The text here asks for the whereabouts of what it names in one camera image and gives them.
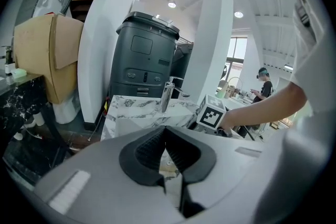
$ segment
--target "recessed light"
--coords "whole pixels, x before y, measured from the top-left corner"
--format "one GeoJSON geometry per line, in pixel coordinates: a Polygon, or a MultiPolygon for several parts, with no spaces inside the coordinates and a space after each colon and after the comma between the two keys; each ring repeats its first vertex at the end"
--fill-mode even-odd
{"type": "Polygon", "coordinates": [[[287,68],[289,70],[293,70],[293,67],[289,66],[289,65],[285,65],[284,68],[287,68]]]}
{"type": "Polygon", "coordinates": [[[237,18],[242,18],[244,16],[244,14],[242,12],[235,12],[235,16],[237,18]]]}
{"type": "Polygon", "coordinates": [[[174,1],[168,3],[169,8],[175,8],[176,3],[174,1]]]}

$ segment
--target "white shirt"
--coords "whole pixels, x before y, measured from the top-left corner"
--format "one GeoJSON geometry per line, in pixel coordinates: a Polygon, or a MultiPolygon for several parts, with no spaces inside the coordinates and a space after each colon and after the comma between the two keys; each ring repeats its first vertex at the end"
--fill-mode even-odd
{"type": "Polygon", "coordinates": [[[336,109],[336,39],[322,0],[297,0],[297,33],[291,81],[301,87],[313,111],[336,109]]]}

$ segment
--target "chrome faucet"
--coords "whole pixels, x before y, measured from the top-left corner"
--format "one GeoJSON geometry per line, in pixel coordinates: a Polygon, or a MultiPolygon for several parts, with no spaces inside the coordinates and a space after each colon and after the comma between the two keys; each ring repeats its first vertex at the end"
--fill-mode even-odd
{"type": "Polygon", "coordinates": [[[169,100],[170,98],[172,97],[172,93],[173,93],[173,90],[175,89],[176,91],[180,92],[180,94],[183,96],[183,97],[189,97],[190,95],[183,92],[181,90],[181,88],[175,86],[175,84],[173,83],[173,80],[174,79],[179,79],[179,80],[183,80],[179,77],[169,77],[169,81],[167,81],[164,85],[164,89],[163,89],[163,92],[162,92],[162,96],[161,96],[161,101],[160,101],[160,112],[161,113],[165,113],[166,110],[167,110],[167,107],[168,107],[168,103],[169,103],[169,100]]]}

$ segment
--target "white strip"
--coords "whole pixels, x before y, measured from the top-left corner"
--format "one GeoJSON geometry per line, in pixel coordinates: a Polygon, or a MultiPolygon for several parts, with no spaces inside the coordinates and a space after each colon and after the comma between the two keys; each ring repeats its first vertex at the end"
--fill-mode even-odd
{"type": "Polygon", "coordinates": [[[49,206],[65,215],[88,182],[90,174],[78,171],[65,187],[49,202],[49,206]]]}

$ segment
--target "cube with marker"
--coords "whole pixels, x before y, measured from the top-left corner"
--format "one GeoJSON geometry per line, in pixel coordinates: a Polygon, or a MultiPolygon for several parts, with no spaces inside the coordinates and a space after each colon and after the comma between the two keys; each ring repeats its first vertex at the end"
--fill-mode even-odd
{"type": "Polygon", "coordinates": [[[209,129],[217,130],[226,113],[222,100],[206,94],[199,107],[197,123],[209,129]]]}

